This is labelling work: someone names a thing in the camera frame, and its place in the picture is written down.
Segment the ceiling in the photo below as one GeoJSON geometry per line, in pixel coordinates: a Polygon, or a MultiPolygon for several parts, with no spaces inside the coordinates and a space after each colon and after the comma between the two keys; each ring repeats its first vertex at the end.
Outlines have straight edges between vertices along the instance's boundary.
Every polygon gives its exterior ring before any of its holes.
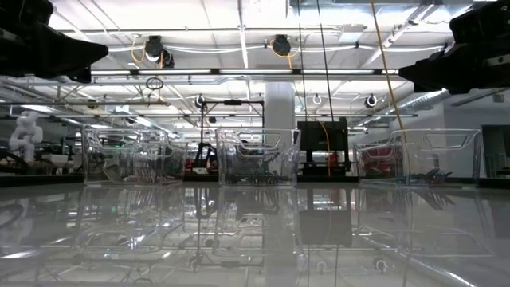
{"type": "MultiPolygon", "coordinates": [[[[370,2],[318,2],[321,17],[316,2],[305,0],[300,2],[299,9],[296,0],[53,0],[56,12],[49,25],[70,37],[94,41],[110,48],[109,56],[95,63],[93,70],[157,69],[157,64],[146,57],[143,61],[137,61],[143,56],[143,42],[149,35],[163,37],[163,44],[173,54],[176,69],[382,69],[370,2]],[[354,31],[356,33],[352,31],[353,27],[360,26],[364,29],[354,31]],[[288,35],[293,53],[296,54],[290,61],[276,57],[270,47],[265,48],[277,34],[288,35]]],[[[420,2],[410,0],[377,3],[375,11],[389,69],[412,65],[451,45],[453,36],[449,31],[449,20],[473,4],[462,0],[444,1],[444,5],[420,5],[420,2]]],[[[68,102],[91,99],[129,101],[125,105],[131,104],[129,112],[133,114],[197,113],[194,101],[200,94],[207,100],[263,100],[265,82],[276,79],[294,83],[298,113],[304,113],[306,103],[308,113],[328,114],[328,90],[331,91],[331,107],[335,114],[372,114],[387,108],[389,104],[385,100],[388,97],[388,84],[383,76],[332,75],[330,81],[326,81],[324,74],[313,77],[305,75],[304,81],[302,76],[267,76],[245,77],[242,71],[235,77],[189,77],[185,71],[180,75],[161,76],[165,86],[159,92],[152,93],[153,103],[149,106],[133,105],[149,99],[148,89],[143,91],[143,95],[139,92],[145,88],[144,83],[148,78],[143,76],[95,76],[95,85],[43,81],[31,77],[10,78],[8,83],[33,88],[47,96],[43,100],[40,95],[39,101],[59,101],[59,97],[60,101],[64,97],[64,101],[68,102]],[[363,101],[371,94],[383,100],[375,108],[368,109],[363,101]],[[321,99],[319,104],[314,103],[315,96],[321,99]],[[166,105],[155,105],[158,97],[166,105]]],[[[413,94],[412,84],[396,75],[391,77],[391,86],[399,101],[417,96],[413,94]]],[[[103,106],[94,110],[85,106],[64,108],[72,114],[108,114],[103,106]]],[[[218,105],[210,112],[211,115],[214,113],[250,113],[253,117],[218,119],[216,124],[210,125],[213,127],[261,124],[260,117],[248,105],[218,105]]],[[[193,126],[199,118],[163,117],[149,120],[161,128],[186,134],[197,132],[193,126]]],[[[351,124],[357,124],[357,121],[354,118],[351,124]]],[[[110,119],[103,122],[112,124],[110,119]]]]}

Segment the clear plastic bin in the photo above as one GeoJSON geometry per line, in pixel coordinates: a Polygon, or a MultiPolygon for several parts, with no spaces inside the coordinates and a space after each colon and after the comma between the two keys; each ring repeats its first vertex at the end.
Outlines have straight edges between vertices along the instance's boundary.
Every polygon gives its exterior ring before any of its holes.
{"type": "Polygon", "coordinates": [[[365,183],[443,185],[474,183],[480,176],[481,132],[410,129],[392,132],[387,143],[356,143],[358,174],[365,183]]]}
{"type": "Polygon", "coordinates": [[[149,254],[184,228],[184,197],[172,187],[86,187],[76,213],[80,254],[149,254]]]}
{"type": "Polygon", "coordinates": [[[222,188],[213,253],[225,257],[302,254],[299,222],[293,189],[222,188]]]}
{"type": "Polygon", "coordinates": [[[221,185],[296,185],[299,130],[219,128],[216,144],[221,185]]]}
{"type": "Polygon", "coordinates": [[[182,182],[187,143],[160,130],[84,129],[86,184],[152,185],[182,182]]]}

